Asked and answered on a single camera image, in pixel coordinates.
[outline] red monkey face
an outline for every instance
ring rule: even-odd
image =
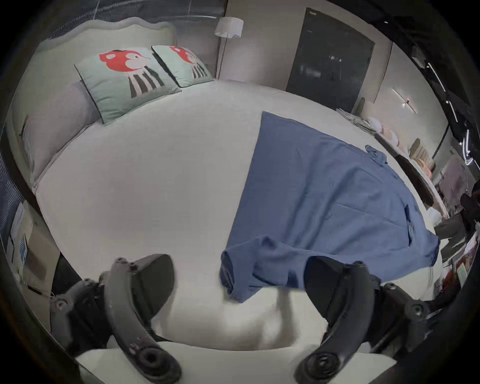
[[[131,72],[143,68],[149,63],[149,58],[135,51],[113,50],[99,55],[100,60],[111,70]]]
[[[176,52],[187,63],[190,63],[190,64],[197,63],[197,58],[186,49],[178,48],[178,47],[170,47],[170,49]]]

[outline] door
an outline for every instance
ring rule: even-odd
[[[351,112],[373,45],[350,26],[307,8],[287,92]]]

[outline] pillow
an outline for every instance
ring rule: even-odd
[[[375,117],[367,117],[367,121],[377,133],[382,133],[382,124]]]
[[[147,101],[180,91],[148,48],[114,49],[75,68],[105,124]]]
[[[168,45],[153,45],[152,49],[166,65],[180,87],[184,88],[213,80],[212,75],[200,59],[188,49]]]
[[[66,86],[27,118],[22,140],[34,189],[61,149],[99,118],[98,109],[81,81]]]

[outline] floor lamp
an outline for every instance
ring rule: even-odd
[[[218,25],[215,29],[215,36],[225,39],[223,45],[222,58],[220,59],[220,67],[218,68],[218,73],[216,78],[220,78],[220,72],[222,71],[223,56],[225,55],[225,48],[227,47],[228,39],[234,37],[240,37],[241,31],[243,29],[243,20],[236,17],[221,17],[218,21]]]

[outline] headboard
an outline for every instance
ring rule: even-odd
[[[167,22],[150,24],[131,17],[116,23],[90,20],[55,39],[43,41],[35,51],[12,102],[12,119],[21,133],[27,114],[80,77],[74,64],[112,49],[176,45],[175,27]]]

